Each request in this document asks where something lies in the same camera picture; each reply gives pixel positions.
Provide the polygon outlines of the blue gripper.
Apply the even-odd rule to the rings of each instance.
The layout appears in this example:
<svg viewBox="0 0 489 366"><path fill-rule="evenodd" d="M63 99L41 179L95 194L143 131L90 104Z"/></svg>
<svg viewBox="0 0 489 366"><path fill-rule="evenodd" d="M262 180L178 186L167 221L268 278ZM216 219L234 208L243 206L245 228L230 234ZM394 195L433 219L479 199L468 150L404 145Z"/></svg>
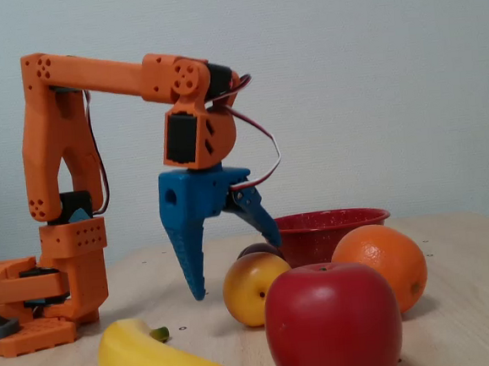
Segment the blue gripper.
<svg viewBox="0 0 489 366"><path fill-rule="evenodd" d="M277 249L281 236L274 218L261 204L256 188L230 192L234 184L247 181L250 170L241 167L172 170L158 178L160 218L175 250L193 298L205 298L203 235L204 219L225 212L239 216Z"/></svg>

